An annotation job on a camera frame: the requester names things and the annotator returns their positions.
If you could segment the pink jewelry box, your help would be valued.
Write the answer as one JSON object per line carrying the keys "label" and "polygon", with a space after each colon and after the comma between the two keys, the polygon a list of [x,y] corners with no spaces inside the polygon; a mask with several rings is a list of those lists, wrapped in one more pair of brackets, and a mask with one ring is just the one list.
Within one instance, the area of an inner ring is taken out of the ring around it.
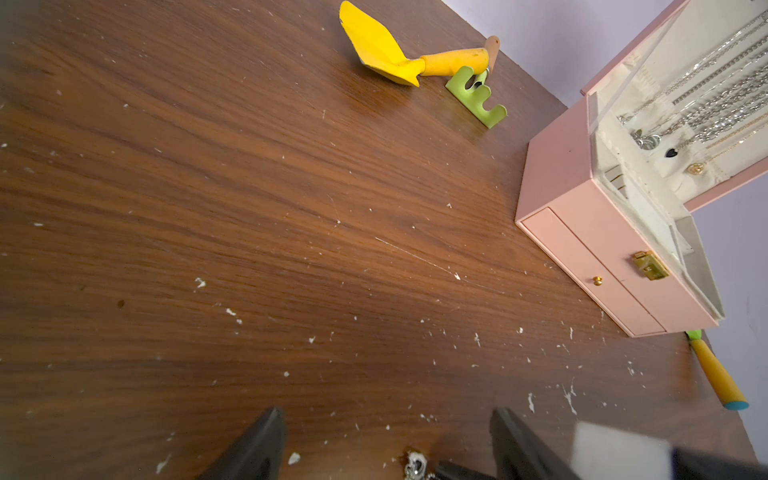
{"label": "pink jewelry box", "polygon": [[766,3],[675,1],[531,140],[515,219],[627,335],[713,328],[693,212],[766,170]]}

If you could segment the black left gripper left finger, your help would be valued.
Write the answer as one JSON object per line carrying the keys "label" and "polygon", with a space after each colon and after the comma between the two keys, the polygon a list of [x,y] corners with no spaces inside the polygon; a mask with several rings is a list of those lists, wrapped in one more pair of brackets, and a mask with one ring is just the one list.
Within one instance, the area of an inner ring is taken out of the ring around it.
{"label": "black left gripper left finger", "polygon": [[275,480],[282,464],[285,438],[284,412],[279,407],[271,407],[198,478]]}

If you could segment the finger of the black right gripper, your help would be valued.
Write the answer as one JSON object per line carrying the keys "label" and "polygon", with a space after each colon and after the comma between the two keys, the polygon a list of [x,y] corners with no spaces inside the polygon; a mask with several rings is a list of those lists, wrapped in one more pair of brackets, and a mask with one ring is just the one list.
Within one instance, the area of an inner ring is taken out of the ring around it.
{"label": "finger of the black right gripper", "polygon": [[672,453],[677,480],[767,480],[767,467],[729,460],[683,448]]}

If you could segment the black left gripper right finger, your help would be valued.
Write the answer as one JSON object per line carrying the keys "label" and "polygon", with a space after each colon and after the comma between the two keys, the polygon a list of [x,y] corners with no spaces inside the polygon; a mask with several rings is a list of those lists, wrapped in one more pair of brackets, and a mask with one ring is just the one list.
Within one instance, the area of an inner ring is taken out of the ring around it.
{"label": "black left gripper right finger", "polygon": [[497,479],[579,478],[562,458],[508,408],[493,410],[490,434]]}

